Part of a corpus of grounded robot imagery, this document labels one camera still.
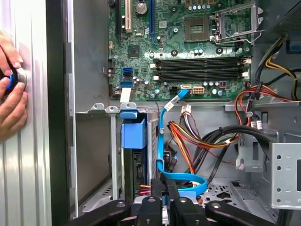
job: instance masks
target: metal bracket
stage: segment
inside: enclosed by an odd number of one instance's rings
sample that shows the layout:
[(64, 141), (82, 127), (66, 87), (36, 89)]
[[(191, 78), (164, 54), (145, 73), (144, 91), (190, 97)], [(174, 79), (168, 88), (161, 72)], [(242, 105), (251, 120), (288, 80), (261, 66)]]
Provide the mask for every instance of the metal bracket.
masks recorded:
[(241, 135), (238, 142), (236, 169), (245, 172), (262, 172), (263, 158), (263, 151), (256, 138), (250, 135)]
[[(238, 11), (241, 11), (243, 9), (251, 9), (251, 30), (245, 31), (245, 32), (238, 32), (233, 35), (229, 35), (225, 31), (225, 15), (227, 13), (237, 13)], [(220, 11), (214, 12), (215, 16), (214, 20), (216, 21), (217, 31), (215, 34), (214, 42), (216, 45), (220, 44), (227, 44), (227, 43), (234, 43), (234, 42), (240, 42), (240, 41), (247, 41), (249, 43), (255, 42), (262, 34), (264, 30), (258, 31), (257, 28), (260, 25), (260, 23), (263, 21), (263, 17), (259, 17), (259, 14), (263, 12), (263, 9), (256, 6), (255, 2), (250, 2), (244, 5), (235, 6), (232, 8), (223, 9)], [(259, 33), (259, 36), (254, 40), (248, 40), (248, 39), (240, 39), (240, 40), (233, 40), (238, 37), (246, 36), (249, 34), (255, 34)]]
[(301, 177), (300, 150), (299, 143), (270, 144), (272, 208), (301, 210), (301, 191), (298, 188)]

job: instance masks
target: metal panel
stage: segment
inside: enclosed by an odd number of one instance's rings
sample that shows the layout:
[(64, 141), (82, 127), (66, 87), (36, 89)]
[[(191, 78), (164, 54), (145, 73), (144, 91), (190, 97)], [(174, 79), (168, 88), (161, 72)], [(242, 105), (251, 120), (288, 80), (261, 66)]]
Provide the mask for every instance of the metal panel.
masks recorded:
[(29, 97), (25, 128), (0, 145), (2, 226), (51, 225), (45, 13), (45, 1), (0, 0), (0, 29), (24, 59)]
[(301, 144), (271, 145), (271, 206), (275, 209), (301, 210), (301, 189), (297, 188), (297, 161), (301, 161)]
[(73, 0), (76, 112), (89, 110), (95, 103), (109, 102), (108, 3), (104, 0)]

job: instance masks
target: white sticker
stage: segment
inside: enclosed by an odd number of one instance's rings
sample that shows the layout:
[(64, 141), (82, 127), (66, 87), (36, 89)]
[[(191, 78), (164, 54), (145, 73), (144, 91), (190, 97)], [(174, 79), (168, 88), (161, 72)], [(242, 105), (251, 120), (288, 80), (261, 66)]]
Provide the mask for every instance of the white sticker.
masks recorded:
[(167, 21), (160, 21), (159, 28), (167, 28)]
[(164, 106), (164, 108), (169, 112), (170, 109), (173, 108), (173, 106), (174, 106), (174, 104), (171, 103), (171, 101), (169, 101), (169, 102)]
[(130, 101), (132, 88), (122, 88), (120, 102), (127, 103)]
[(181, 98), (179, 98), (179, 96), (175, 96), (174, 98), (171, 99), (171, 101), (169, 101), (164, 108), (169, 112), (170, 109), (172, 109), (174, 107), (174, 104), (177, 103)]

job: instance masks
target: white connector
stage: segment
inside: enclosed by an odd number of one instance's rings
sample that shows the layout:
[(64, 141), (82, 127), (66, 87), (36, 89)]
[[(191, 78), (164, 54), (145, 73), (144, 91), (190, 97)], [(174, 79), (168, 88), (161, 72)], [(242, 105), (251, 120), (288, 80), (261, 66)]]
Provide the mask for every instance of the white connector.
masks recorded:
[(252, 121), (251, 122), (251, 127), (255, 128), (255, 129), (262, 130), (262, 121), (261, 120)]
[(127, 33), (132, 33), (133, 32), (133, 22), (132, 22), (132, 0), (125, 0), (125, 5), (126, 5), (126, 32)]
[(182, 116), (185, 112), (191, 113), (191, 105), (182, 106), (180, 116)]

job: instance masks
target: red wire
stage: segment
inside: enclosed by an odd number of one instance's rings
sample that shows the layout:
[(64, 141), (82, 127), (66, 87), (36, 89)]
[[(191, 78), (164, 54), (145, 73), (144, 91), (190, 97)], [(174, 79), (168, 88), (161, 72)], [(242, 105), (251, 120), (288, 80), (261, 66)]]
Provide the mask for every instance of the red wire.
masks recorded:
[(147, 193), (151, 193), (151, 191), (140, 192), (140, 194), (147, 194)]

